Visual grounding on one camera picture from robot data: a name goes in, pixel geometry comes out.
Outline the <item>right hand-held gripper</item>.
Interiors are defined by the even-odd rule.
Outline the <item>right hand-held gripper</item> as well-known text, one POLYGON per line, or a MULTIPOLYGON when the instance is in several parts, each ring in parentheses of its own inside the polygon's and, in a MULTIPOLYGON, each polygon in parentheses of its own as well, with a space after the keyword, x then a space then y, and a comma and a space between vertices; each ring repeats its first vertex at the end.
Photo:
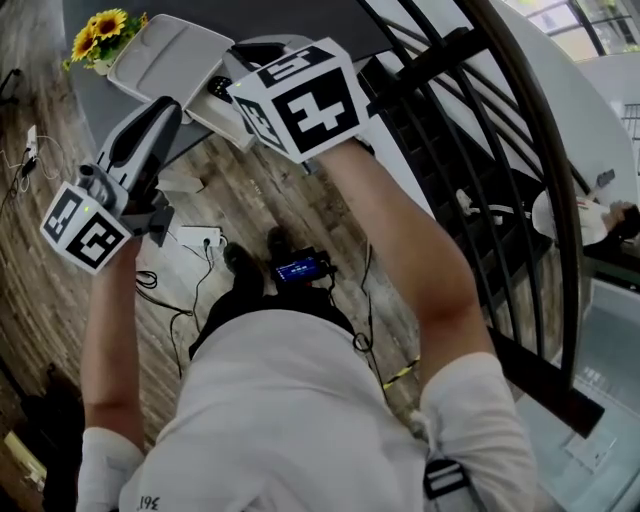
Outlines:
POLYGON ((222 60, 248 131, 295 163, 360 134, 369 121, 351 56, 331 38, 258 36, 222 60))

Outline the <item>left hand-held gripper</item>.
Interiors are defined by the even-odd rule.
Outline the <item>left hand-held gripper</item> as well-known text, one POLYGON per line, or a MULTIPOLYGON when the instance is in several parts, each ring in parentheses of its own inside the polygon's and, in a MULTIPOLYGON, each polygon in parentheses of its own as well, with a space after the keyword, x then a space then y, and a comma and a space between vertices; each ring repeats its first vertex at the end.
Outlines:
POLYGON ((156 188, 138 199, 131 191, 145 191, 160 172, 181 119, 174 99, 141 105, 112 130, 97 165, 82 165, 61 185, 40 226, 59 255, 95 275, 132 238, 163 245, 175 209, 156 188))

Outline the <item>white drawer box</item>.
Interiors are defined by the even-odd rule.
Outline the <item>white drawer box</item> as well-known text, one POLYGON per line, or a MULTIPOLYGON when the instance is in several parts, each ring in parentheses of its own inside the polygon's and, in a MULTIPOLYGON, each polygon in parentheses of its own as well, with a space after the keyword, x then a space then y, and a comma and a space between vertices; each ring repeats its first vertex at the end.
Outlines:
POLYGON ((227 74, 223 56, 233 44, 210 29, 159 14, 121 51, 107 78, 142 102, 172 97, 182 107, 184 125, 200 124, 246 152, 255 137, 240 113, 207 89, 212 78, 227 74))

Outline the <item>person's left forearm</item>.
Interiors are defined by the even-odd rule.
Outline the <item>person's left forearm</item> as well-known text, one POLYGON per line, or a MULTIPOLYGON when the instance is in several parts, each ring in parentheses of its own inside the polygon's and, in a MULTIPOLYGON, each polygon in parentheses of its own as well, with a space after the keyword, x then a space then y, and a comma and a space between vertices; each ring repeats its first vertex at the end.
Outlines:
POLYGON ((139 239, 128 241, 92 279, 80 381, 87 427, 144 446, 135 319, 139 239))

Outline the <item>person's right forearm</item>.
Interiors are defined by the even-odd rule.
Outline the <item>person's right forearm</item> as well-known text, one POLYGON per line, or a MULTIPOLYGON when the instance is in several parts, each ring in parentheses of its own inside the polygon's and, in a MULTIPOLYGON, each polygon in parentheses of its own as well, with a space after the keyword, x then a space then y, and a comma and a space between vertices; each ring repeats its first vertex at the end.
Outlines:
POLYGON ((359 143, 317 159, 418 321, 421 383, 463 356, 492 352, 473 273, 448 233, 359 143))

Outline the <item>dark grey table white legs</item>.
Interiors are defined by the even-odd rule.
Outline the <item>dark grey table white legs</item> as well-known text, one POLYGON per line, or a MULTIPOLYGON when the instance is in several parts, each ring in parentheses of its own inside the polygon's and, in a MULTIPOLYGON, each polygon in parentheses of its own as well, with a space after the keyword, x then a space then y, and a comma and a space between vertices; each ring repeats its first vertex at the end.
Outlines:
MULTIPOLYGON (((146 12, 149 18, 168 14, 236 41, 271 34, 298 34, 312 40, 331 37, 356 62, 391 49, 359 0, 62 0, 67 42, 72 43, 92 15, 110 8, 122 8, 129 14, 146 12)), ((140 102, 82 66, 74 66, 71 77, 87 131, 99 150, 111 130, 140 102)), ((211 134, 198 123, 182 125, 166 164, 211 134)))

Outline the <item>sunflowers in white pot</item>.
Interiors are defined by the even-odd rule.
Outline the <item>sunflowers in white pot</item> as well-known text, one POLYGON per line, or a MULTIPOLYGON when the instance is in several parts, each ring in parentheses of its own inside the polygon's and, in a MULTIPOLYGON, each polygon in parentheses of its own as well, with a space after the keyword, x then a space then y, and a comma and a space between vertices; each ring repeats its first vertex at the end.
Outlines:
POLYGON ((121 8, 96 13, 75 36, 70 56, 61 67, 69 71, 81 63, 85 69, 106 76, 119 54, 149 22, 146 12, 132 16, 121 8))

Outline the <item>person's black left shoe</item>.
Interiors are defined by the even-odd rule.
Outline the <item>person's black left shoe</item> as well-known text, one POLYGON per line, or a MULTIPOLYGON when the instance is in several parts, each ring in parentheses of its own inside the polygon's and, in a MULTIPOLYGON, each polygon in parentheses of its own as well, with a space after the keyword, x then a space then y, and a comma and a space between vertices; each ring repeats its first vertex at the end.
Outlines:
POLYGON ((230 242, 223 251, 227 269, 242 281, 263 281, 263 274, 249 252, 240 244, 230 242))

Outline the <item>person's black shoe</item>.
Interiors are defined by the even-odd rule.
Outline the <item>person's black shoe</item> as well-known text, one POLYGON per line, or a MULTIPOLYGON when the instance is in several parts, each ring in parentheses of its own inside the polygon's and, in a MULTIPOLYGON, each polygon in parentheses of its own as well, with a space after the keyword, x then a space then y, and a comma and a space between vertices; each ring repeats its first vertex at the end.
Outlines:
POLYGON ((294 251, 288 232, 281 226, 275 226, 269 230, 267 247, 273 262, 284 261, 294 251))
POLYGON ((263 274, 249 252, 240 244, 230 242, 223 251, 227 269, 242 281, 263 281, 263 274))

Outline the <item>person's black right shoe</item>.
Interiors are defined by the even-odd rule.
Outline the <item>person's black right shoe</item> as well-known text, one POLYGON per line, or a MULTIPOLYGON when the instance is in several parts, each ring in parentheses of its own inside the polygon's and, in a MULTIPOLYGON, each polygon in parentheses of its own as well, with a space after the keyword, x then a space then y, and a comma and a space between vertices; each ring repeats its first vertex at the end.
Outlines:
POLYGON ((284 261, 294 251, 288 232, 281 226, 275 226, 269 230, 267 247, 273 262, 284 261))

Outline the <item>black metal railing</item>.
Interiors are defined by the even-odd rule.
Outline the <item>black metal railing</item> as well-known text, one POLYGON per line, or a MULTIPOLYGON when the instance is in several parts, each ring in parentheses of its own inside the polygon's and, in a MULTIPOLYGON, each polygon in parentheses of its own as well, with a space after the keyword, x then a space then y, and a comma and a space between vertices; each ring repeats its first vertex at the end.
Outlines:
MULTIPOLYGON (((513 168, 504 150, 504 132, 490 118, 476 88, 479 76, 470 66, 471 58, 488 53, 496 60, 513 92, 510 105, 527 127, 523 138, 530 145, 531 153, 524 158, 526 164, 540 182, 542 192, 548 194, 552 207, 568 212, 569 206, 576 203, 574 187, 578 177, 567 158, 542 89, 490 0, 454 0, 467 22, 447 35, 438 32, 413 0, 398 0, 398 3, 417 24, 417 36, 425 42, 425 48, 412 47, 399 38, 398 25, 380 15, 374 16, 400 67, 396 71, 386 70, 378 58, 366 64, 362 82, 371 100, 370 112, 381 117, 383 109, 416 92, 430 95, 446 118, 461 128, 502 170, 510 172, 513 168)), ((561 222, 556 245, 561 269, 561 361, 553 364, 546 353, 539 356, 515 342, 509 328, 497 329, 490 319, 489 333, 507 379, 576 434, 588 436, 604 410, 574 385, 583 306, 583 244, 580 233, 569 228, 569 220, 561 222)))

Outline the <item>black device with blue screen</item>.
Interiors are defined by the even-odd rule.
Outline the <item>black device with blue screen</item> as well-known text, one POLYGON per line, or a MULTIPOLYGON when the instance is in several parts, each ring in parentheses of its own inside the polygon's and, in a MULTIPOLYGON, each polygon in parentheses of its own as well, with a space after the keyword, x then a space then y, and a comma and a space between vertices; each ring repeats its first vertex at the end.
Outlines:
POLYGON ((309 247, 292 252, 271 264, 275 281, 281 284, 308 284, 325 277, 331 277, 337 271, 326 251, 317 251, 309 247))

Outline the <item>dark staircase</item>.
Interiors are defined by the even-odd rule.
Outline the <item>dark staircase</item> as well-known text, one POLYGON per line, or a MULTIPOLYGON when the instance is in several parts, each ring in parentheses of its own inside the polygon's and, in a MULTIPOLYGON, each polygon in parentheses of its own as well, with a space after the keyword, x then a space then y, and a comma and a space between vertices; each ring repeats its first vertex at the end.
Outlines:
POLYGON ((546 353, 537 264, 550 244, 536 234, 525 206, 538 182, 506 172, 419 92, 381 117, 399 143, 435 219, 468 260, 491 324, 539 356, 546 353))

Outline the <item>person's black trousers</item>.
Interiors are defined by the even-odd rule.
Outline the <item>person's black trousers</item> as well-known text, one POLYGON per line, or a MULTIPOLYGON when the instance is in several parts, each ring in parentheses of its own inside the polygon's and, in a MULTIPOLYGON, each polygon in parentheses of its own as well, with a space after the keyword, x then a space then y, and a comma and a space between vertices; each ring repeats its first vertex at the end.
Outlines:
POLYGON ((335 306, 324 288, 309 286, 284 287, 276 295, 265 295, 264 287, 234 283, 232 289, 211 307, 205 325, 188 349, 192 360, 200 346, 219 327, 245 314, 264 310, 287 310, 329 321, 355 335, 347 317, 335 306))

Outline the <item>black bag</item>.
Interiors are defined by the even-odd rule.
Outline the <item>black bag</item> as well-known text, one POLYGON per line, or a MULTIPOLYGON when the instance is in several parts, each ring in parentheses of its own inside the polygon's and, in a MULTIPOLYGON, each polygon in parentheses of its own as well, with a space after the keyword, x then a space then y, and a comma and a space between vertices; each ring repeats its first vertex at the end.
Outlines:
POLYGON ((43 394, 21 400, 30 448, 47 470, 42 506, 45 512, 75 512, 85 429, 81 393, 54 364, 43 372, 42 384, 43 394))

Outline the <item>person's white shirt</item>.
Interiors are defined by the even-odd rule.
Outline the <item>person's white shirt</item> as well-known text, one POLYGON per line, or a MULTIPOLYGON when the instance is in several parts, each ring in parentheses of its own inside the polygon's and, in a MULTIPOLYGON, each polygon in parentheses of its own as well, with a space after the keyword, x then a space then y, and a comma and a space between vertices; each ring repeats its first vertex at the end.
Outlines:
POLYGON ((440 370, 405 426, 346 331, 274 310, 201 345, 150 452, 86 430, 77 511, 533 512, 536 477, 493 355, 440 370), (430 501, 425 466, 439 459, 470 485, 430 501))

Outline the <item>large glass window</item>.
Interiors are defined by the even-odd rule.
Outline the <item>large glass window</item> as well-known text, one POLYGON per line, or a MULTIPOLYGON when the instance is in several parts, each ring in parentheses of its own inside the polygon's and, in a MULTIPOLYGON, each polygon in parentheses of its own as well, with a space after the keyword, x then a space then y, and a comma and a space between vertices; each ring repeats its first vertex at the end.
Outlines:
POLYGON ((504 0, 572 60, 640 52, 633 0, 504 0))

